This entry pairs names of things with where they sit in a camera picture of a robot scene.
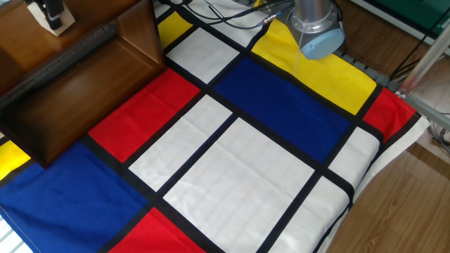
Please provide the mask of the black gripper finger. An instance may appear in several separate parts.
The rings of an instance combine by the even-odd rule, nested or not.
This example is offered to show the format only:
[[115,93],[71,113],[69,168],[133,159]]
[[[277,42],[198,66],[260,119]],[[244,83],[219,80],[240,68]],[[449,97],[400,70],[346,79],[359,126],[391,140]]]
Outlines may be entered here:
[[63,24],[60,15],[64,11],[63,0],[41,0],[46,20],[52,30],[60,28]]

